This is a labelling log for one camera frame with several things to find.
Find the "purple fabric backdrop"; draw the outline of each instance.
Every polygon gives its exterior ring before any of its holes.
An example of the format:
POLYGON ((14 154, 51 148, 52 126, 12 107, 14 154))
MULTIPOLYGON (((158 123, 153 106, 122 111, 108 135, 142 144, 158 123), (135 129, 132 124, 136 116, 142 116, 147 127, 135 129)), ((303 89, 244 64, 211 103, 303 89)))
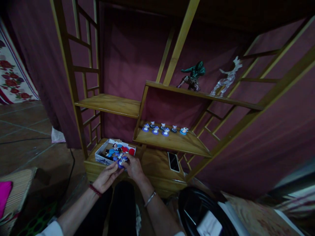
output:
MULTIPOLYGON (((14 0, 7 8, 9 21, 26 61, 26 66, 39 90, 44 106, 55 112, 70 147, 79 147, 79 139, 71 105, 68 84, 60 54, 50 3, 14 0)), ((79 1, 92 15, 92 4, 79 1)), ((75 34, 72 3, 64 0, 67 29, 75 34)), ((141 100, 146 80, 156 79, 171 24, 169 19, 123 9, 108 8, 101 3, 101 53, 103 89, 105 93, 141 100)), ((264 35, 253 51, 271 50, 281 46, 301 22, 264 35)), ((287 56, 267 78, 282 77, 314 45, 312 24, 287 56)), ((235 30, 193 23, 176 67, 171 85, 177 85, 186 69, 203 60, 207 72, 199 79, 202 92, 210 92, 223 78, 219 68, 229 70, 236 55, 251 35, 235 30)), ((74 63, 86 65, 86 52, 72 46, 74 63)), ((253 70, 259 73, 268 63, 266 57, 253 70)), ((250 63, 244 61, 244 67, 250 63)), ((260 116, 246 131, 211 162, 198 178, 209 186, 233 194, 255 198, 266 193, 285 175, 292 172, 314 153, 315 113, 313 69, 260 116)), ((256 103, 272 85, 243 82, 233 98, 256 103)), ((143 119, 166 122, 168 125, 189 126, 202 109, 204 100, 158 89, 150 89, 143 119)), ((216 103, 212 110, 223 116, 228 105, 216 103)), ((238 108, 218 131, 223 137, 247 112, 238 108)), ((132 141, 136 120, 104 114, 106 137, 132 141)), ((210 136, 201 136, 211 148, 216 144, 210 136)), ((196 165, 200 158, 192 162, 196 165)))

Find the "white sleeve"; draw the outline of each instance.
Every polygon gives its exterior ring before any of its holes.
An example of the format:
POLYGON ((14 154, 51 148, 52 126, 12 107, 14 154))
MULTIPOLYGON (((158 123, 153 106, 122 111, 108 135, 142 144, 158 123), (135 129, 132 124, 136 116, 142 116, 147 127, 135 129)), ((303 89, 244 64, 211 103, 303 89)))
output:
POLYGON ((58 222, 54 221, 36 236, 63 236, 63 232, 58 222))
POLYGON ((174 236, 185 236, 185 234, 182 231, 180 231, 177 234, 175 234, 174 236))

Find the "phone screen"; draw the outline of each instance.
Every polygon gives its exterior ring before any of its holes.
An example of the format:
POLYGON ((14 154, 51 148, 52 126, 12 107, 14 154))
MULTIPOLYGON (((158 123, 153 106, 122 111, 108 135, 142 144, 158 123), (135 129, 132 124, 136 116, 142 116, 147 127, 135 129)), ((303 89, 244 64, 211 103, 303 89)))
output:
POLYGON ((176 155, 172 153, 168 153, 168 159, 170 161, 171 169, 179 172, 179 166, 178 166, 176 155))

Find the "hand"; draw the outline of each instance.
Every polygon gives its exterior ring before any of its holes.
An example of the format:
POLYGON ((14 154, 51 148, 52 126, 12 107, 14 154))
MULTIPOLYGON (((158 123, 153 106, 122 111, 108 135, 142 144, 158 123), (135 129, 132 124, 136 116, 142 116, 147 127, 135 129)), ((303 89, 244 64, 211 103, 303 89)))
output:
POLYGON ((123 157, 127 157, 130 161, 130 164, 123 162, 122 166, 128 171, 128 175, 138 183, 145 175, 142 171, 139 158, 135 158, 132 155, 126 153, 123 157))
POLYGON ((107 166, 94 181, 93 186, 100 192, 105 191, 113 184, 114 180, 124 171, 118 169, 117 161, 107 166))

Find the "silver bangle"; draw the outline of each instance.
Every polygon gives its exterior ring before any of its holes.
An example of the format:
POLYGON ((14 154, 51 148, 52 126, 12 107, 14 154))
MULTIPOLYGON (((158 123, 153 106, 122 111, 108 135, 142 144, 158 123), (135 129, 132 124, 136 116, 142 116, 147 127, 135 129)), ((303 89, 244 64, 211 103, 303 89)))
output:
POLYGON ((154 191, 151 195, 151 197, 149 198, 149 200, 147 201, 147 203, 144 205, 144 207, 147 207, 147 205, 150 203, 150 201, 152 200, 152 198, 156 195, 156 192, 154 191))

